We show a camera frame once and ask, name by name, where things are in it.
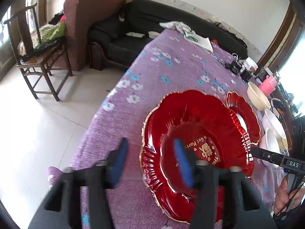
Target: finger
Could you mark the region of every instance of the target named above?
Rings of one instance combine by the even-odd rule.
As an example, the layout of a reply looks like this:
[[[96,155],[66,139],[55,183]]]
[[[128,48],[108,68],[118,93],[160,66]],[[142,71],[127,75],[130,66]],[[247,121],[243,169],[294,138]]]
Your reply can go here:
[[[279,199],[277,199],[275,202],[274,202],[274,214],[277,215],[283,207],[285,207],[286,204],[281,202]]]
[[[279,188],[277,198],[284,204],[287,204],[287,202],[289,201],[289,197],[288,197],[286,191],[284,191],[281,187]]]
[[[295,209],[298,205],[300,205],[301,199],[295,199],[293,200],[293,204],[291,206],[291,210]]]
[[[290,194],[289,194],[289,199],[292,199],[292,197],[295,195],[295,193],[297,192],[298,190],[295,189],[294,191],[292,191]],[[299,192],[295,195],[294,197],[294,200],[297,198],[296,196],[299,195]]]
[[[288,187],[287,176],[285,176],[281,182],[282,189],[286,192]]]
[[[297,189],[294,190],[294,191],[292,191],[292,192],[289,194],[289,199],[291,199],[291,198],[294,196],[294,194],[295,194],[296,192],[297,192]],[[302,199],[303,196],[304,196],[304,194],[305,194],[305,189],[304,189],[304,188],[301,188],[301,189],[297,192],[297,194],[295,195],[294,200],[295,200],[295,199]]]

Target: purple tablecloth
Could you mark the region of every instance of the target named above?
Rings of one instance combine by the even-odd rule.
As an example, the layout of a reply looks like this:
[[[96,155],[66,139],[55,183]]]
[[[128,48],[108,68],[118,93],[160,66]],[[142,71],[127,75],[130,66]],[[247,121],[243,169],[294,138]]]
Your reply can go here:
[[[214,53],[186,41],[177,31],[164,30],[145,46],[94,116],[71,167],[92,166],[115,149],[122,137],[128,138],[130,151],[121,182],[116,189],[107,191],[116,228],[188,227],[162,214],[142,181],[139,168],[141,129],[148,113],[164,95],[173,91],[197,89],[224,102],[227,91],[234,90],[249,101],[247,84],[218,61],[232,56],[213,43],[212,47]],[[282,168],[266,167],[260,160],[254,161],[253,184],[269,209],[284,173]],[[59,176],[54,170],[50,174],[54,174],[54,178]],[[83,227],[89,228],[86,193],[83,189],[82,219]]]

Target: red glass plate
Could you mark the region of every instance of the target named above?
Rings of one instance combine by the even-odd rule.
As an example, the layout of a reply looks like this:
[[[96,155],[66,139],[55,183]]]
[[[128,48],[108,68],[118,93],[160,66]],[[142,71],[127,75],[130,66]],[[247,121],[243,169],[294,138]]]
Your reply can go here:
[[[239,166],[247,177],[254,162],[249,135],[221,100],[196,90],[166,95],[144,122],[140,166],[143,181],[163,212],[171,219],[189,223],[196,190],[183,184],[173,152],[175,138],[181,138],[198,158],[219,168]],[[222,219],[222,211],[219,188],[216,221]]]
[[[226,106],[243,118],[251,144],[257,145],[260,140],[260,124],[250,104],[235,91],[229,91],[226,97]]]

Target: floor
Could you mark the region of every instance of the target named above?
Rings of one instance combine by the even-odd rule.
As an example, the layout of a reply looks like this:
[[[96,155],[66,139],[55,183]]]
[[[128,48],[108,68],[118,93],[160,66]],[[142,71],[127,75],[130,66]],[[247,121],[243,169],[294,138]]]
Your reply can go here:
[[[53,71],[55,89],[65,75]],[[123,75],[117,69],[73,72],[59,93],[34,99],[19,69],[0,82],[0,200],[26,229],[48,191],[49,166],[68,166],[92,117]],[[36,76],[30,76],[34,83]],[[44,78],[36,90],[48,91]]]

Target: pink cup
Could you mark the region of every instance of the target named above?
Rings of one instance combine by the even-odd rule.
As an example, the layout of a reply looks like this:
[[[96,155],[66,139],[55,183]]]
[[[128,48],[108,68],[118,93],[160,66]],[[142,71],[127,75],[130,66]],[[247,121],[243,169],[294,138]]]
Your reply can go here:
[[[262,82],[262,84],[258,87],[265,96],[271,94],[274,90],[275,87],[278,85],[278,82],[274,79],[273,76],[267,78]]]

